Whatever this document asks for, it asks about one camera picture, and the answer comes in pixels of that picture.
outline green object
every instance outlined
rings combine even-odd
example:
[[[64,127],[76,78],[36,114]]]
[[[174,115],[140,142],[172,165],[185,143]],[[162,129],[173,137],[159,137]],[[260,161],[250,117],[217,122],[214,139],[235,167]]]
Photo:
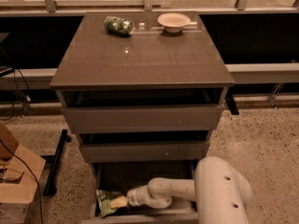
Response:
[[[96,197],[97,201],[99,202],[102,217],[114,214],[117,210],[120,209],[120,207],[111,208],[110,203],[111,201],[115,200],[116,198],[122,195],[123,194],[118,191],[106,191],[100,189],[96,191]]]
[[[104,25],[107,31],[121,35],[131,35],[134,28],[132,21],[114,16],[107,16]]]
[[[10,160],[5,161],[0,159],[0,183],[4,182],[4,175],[9,166]]]

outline white bowl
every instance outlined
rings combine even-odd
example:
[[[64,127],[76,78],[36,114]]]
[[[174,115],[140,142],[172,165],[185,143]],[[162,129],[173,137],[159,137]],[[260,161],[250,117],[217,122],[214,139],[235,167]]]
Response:
[[[190,19],[180,13],[165,13],[159,16],[158,22],[168,33],[179,33],[190,23]]]

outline speckled floor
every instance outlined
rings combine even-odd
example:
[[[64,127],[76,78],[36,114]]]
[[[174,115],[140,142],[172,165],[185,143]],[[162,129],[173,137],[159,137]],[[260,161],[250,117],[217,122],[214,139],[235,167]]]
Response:
[[[264,97],[236,98],[236,102],[240,115],[224,110],[208,155],[230,162],[252,185],[253,201],[246,208],[249,223],[297,223],[299,97],[278,97],[276,110]],[[40,155],[53,154],[62,129],[67,129],[59,104],[34,105],[28,117],[1,122]],[[76,137],[71,136],[56,179],[58,191],[42,198],[45,224],[77,224],[90,216],[95,178],[80,156]],[[40,180],[42,191],[48,173],[46,169]],[[40,223],[37,207],[37,202],[32,203],[26,224]]]

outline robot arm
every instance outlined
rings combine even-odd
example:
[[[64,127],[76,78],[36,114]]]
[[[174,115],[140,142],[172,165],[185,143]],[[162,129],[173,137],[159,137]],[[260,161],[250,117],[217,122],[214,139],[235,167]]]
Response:
[[[198,162],[195,180],[153,178],[127,193],[132,206],[166,208],[171,197],[196,202],[201,224],[248,224],[244,204],[250,202],[249,182],[228,162],[207,157]]]

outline bottom drawer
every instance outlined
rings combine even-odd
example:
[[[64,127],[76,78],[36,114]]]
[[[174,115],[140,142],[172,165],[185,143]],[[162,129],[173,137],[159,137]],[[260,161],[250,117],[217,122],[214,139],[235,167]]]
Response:
[[[192,179],[192,161],[139,161],[98,164],[97,187],[126,194],[131,188],[147,185],[154,177]],[[114,223],[198,223],[196,205],[180,198],[173,198],[165,209],[152,209],[146,205],[131,207],[130,211],[118,210],[113,216],[101,217],[95,200],[93,216],[82,224]]]

